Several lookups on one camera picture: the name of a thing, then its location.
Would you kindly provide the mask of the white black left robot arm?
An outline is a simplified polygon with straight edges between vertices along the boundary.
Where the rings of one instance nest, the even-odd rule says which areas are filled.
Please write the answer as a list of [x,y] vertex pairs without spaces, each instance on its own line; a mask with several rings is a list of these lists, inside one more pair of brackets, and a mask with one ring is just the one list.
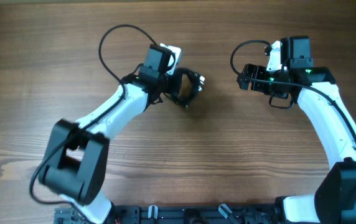
[[102,105],[73,123],[61,119],[53,126],[34,177],[86,222],[106,223],[114,209],[101,189],[110,141],[133,118],[160,102],[161,94],[178,94],[184,72],[177,66],[181,56],[179,47],[151,44],[144,63],[123,77]]

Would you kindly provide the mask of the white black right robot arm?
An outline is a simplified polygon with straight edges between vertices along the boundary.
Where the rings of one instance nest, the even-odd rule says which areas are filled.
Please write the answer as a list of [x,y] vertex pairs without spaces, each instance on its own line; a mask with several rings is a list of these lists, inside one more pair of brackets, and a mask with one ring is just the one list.
[[281,223],[356,223],[356,123],[327,67],[316,67],[307,36],[265,42],[267,66],[247,64],[237,71],[243,90],[298,105],[324,148],[329,172],[307,195],[277,198]]

